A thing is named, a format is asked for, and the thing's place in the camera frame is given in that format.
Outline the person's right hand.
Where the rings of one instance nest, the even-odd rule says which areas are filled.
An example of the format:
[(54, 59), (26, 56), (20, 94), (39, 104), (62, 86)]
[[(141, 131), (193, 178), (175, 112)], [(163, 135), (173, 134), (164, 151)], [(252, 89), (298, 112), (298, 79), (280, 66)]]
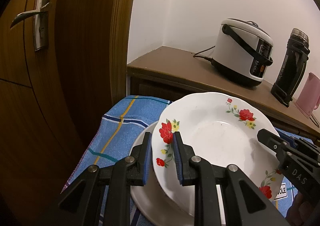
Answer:
[(292, 226), (303, 225), (308, 220), (313, 210), (314, 207), (304, 199), (300, 192), (298, 192), (291, 207), (287, 211), (286, 220)]

